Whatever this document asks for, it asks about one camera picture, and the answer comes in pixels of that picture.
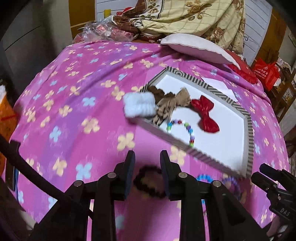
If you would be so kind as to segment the black scrunchie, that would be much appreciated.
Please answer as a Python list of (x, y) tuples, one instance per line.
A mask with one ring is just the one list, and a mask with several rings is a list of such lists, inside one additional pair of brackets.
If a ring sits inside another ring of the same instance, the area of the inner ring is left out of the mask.
[(162, 171), (158, 166), (140, 167), (133, 180), (133, 185), (138, 191), (151, 198), (164, 199), (167, 196), (162, 186)]

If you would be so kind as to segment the light blue fluffy scrunchie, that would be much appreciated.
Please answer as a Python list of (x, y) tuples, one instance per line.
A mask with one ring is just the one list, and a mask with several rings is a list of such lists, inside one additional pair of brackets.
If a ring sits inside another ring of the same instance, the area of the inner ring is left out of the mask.
[(146, 118), (156, 115), (155, 98), (151, 92), (129, 92), (122, 99), (126, 118)]

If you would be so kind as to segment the striped white shallow box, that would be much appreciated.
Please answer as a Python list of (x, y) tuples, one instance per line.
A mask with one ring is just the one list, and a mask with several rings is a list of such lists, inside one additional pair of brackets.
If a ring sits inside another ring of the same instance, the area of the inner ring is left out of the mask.
[(229, 175), (247, 178), (253, 166), (251, 116), (240, 104), (188, 73), (166, 67), (140, 93), (155, 87), (175, 96), (170, 116), (160, 125), (152, 118), (134, 122), (188, 155)]

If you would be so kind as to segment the brown beige bow hairclip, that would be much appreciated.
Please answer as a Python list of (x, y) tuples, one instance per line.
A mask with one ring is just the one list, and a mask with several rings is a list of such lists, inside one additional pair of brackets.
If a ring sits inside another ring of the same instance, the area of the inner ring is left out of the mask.
[(154, 95), (156, 103), (156, 115), (152, 118), (154, 125), (160, 126), (164, 121), (170, 122), (173, 111), (178, 107), (189, 107), (191, 99), (186, 88), (174, 94), (169, 92), (167, 94), (160, 88), (150, 86), (148, 91)]

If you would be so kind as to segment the pink floral bedsheet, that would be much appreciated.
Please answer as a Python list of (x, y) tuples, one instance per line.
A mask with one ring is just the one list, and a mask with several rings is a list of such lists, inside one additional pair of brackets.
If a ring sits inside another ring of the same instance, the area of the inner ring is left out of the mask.
[(189, 156), (139, 126), (123, 113), (123, 96), (138, 92), (171, 66), (196, 78), (222, 81), (251, 115), (253, 170), (266, 163), (290, 168), (280, 125), (260, 83), (250, 84), (225, 65), (206, 63), (158, 44), (89, 42), (73, 44), (38, 73), (15, 105), (19, 122), (12, 135), (27, 163), (65, 191), (75, 180), (91, 182), (112, 171), (134, 150), (136, 166), (170, 159), (201, 181), (226, 174)]

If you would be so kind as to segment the red satin bow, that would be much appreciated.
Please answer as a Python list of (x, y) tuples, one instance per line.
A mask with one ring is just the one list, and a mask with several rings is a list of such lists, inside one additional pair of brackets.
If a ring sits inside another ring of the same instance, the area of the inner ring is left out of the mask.
[(199, 114), (200, 121), (198, 126), (207, 133), (217, 133), (220, 131), (218, 124), (213, 120), (209, 113), (214, 107), (214, 103), (205, 96), (200, 96), (199, 99), (192, 99), (191, 106)]

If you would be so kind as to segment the white paper sheet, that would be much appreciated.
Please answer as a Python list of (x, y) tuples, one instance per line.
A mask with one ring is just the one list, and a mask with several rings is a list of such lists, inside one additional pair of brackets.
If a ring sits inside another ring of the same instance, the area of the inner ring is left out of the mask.
[(233, 101), (237, 102), (237, 98), (235, 97), (234, 92), (230, 90), (224, 82), (205, 77), (202, 77), (202, 80), (206, 82), (208, 85), (220, 91), (221, 93), (225, 94), (227, 97), (231, 98)]

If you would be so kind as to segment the red shopping bag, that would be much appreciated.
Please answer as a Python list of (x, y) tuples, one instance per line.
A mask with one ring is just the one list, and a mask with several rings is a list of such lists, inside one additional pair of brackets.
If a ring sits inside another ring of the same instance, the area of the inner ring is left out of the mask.
[(267, 64), (261, 58), (257, 59), (255, 65), (252, 67), (252, 71), (267, 91), (270, 91), (278, 78), (280, 78), (276, 62)]

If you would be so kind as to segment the red ruffled cushion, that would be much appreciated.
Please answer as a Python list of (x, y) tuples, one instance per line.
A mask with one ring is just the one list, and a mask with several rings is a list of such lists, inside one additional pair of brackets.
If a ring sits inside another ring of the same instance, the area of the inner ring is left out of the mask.
[(236, 53), (226, 50), (226, 52), (237, 62), (240, 68), (237, 68), (234, 64), (227, 64), (227, 66), (237, 73), (239, 76), (241, 76), (243, 79), (245, 79), (247, 82), (251, 84), (257, 84), (258, 79), (255, 76), (255, 74), (251, 71), (250, 67), (247, 65), (247, 63), (241, 59), (239, 55)]

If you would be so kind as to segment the white pink pillow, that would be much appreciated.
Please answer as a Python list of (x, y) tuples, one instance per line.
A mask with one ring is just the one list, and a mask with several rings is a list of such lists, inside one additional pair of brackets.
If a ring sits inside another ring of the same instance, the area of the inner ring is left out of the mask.
[(223, 48), (204, 38), (176, 33), (161, 39), (162, 45), (168, 45), (173, 50), (196, 57), (202, 61), (216, 64), (233, 64), (240, 69), (236, 60)]

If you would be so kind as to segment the clear plastic bag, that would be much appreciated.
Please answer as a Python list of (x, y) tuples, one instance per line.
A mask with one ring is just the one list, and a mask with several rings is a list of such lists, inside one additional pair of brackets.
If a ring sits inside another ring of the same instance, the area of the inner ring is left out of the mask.
[(131, 42), (138, 37), (138, 34), (121, 30), (106, 21), (87, 22), (80, 30), (82, 32), (73, 39), (74, 44), (95, 41)]

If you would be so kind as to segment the cream floral quilt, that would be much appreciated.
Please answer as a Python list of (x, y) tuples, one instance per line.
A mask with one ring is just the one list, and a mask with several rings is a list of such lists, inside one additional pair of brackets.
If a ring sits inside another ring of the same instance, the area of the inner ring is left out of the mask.
[(242, 0), (149, 0), (113, 16), (122, 30), (147, 40), (162, 35), (191, 34), (223, 49), (243, 52), (245, 3)]

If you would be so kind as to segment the yellow bottle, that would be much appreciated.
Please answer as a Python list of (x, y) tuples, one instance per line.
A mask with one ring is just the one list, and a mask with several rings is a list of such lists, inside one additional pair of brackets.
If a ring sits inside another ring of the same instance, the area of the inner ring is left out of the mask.
[(105, 9), (103, 12), (104, 18), (107, 18), (111, 15), (111, 9)]

